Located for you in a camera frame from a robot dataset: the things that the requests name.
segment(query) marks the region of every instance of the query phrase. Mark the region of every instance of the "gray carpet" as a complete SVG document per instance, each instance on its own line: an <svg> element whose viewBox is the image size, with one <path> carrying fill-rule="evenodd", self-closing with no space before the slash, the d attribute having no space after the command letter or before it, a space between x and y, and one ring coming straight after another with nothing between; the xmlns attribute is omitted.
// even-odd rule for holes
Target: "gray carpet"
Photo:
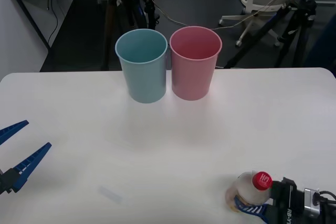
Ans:
<svg viewBox="0 0 336 224"><path fill-rule="evenodd" d="M198 25L209 28L217 27L218 20L223 15L239 15L243 9L240 0L155 0L173 19L188 25ZM311 30L307 51L314 44L323 27L335 13L336 7L318 7L315 24ZM287 25L288 16L274 30L278 34ZM74 0L67 18L53 44L55 52L55 67L51 68L51 57L48 56L41 71L99 71L102 59L103 41L103 12L97 9L96 0ZM228 21L226 25L233 25L235 21ZM217 65L224 66L239 49L235 41L243 31L243 25L235 28L217 30L223 40L223 49L219 55ZM167 39L180 26L168 21L161 15L157 30ZM265 36L262 41L251 50L236 67L240 68L269 68L277 59L279 49L273 47L274 39ZM290 67L295 44L291 46L282 67ZM115 54L111 54L111 70L120 70Z"/></svg>

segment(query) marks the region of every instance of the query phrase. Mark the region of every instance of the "blue cup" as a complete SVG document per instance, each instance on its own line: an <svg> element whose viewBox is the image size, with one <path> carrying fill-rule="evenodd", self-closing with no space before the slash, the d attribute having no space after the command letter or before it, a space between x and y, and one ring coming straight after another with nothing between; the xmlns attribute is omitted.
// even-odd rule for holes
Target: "blue cup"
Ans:
<svg viewBox="0 0 336 224"><path fill-rule="evenodd" d="M141 103L156 102L166 93L167 40L158 31L136 29L116 43L130 96Z"/></svg>

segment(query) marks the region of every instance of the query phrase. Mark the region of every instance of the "pink cup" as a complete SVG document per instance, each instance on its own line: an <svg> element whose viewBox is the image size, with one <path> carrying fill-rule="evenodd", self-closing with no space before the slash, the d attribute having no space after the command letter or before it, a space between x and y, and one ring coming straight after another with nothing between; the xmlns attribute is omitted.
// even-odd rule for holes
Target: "pink cup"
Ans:
<svg viewBox="0 0 336 224"><path fill-rule="evenodd" d="M201 99L209 91L221 38L205 27L188 26L173 33L170 47L174 93L184 100Z"/></svg>

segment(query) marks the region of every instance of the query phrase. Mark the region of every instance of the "black tripod stand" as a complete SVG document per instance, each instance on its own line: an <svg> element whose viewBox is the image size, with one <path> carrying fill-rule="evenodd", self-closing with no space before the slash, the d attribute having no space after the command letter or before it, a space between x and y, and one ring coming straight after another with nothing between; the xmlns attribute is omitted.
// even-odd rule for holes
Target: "black tripod stand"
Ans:
<svg viewBox="0 0 336 224"><path fill-rule="evenodd" d="M113 34L113 24L114 21L118 25L119 32L123 34L123 29L120 23L120 17L118 13L118 5L120 3L124 4L127 19L130 27L135 27L137 24L138 28L147 28L147 19L145 13L143 12L140 0L108 0L105 14L105 31L104 31L104 53L103 53L103 62L101 65L102 71L109 70L109 58L112 46L112 34ZM148 21L150 29L155 29L158 18L155 18L155 6L150 1L150 3L145 0L145 11L148 13Z"/></svg>
<svg viewBox="0 0 336 224"><path fill-rule="evenodd" d="M275 64L278 68L288 53L289 47L292 44L296 34L299 32L299 39L295 50L292 66L300 67L304 57L304 51L308 40L309 30L313 25L316 14L315 0L292 0L284 4L272 19L267 22L246 44L243 48L227 63L224 69L234 67L246 53L248 53L261 38L268 33L281 19L283 19L293 8L297 10L291 17L289 24L281 37L279 42L283 43L279 58Z"/></svg>

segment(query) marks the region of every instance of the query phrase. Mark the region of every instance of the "wall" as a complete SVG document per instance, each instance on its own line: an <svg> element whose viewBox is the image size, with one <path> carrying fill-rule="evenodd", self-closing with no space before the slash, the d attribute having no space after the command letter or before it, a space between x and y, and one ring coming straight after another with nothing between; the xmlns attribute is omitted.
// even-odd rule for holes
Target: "wall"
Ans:
<svg viewBox="0 0 336 224"><path fill-rule="evenodd" d="M48 39L56 21L51 10L47 10L47 0L23 1L41 32ZM72 0L59 0L65 14L71 2ZM59 18L59 30L64 18L56 1L53 7ZM0 80L9 73L39 72L47 54L46 47L16 1L0 0Z"/></svg>

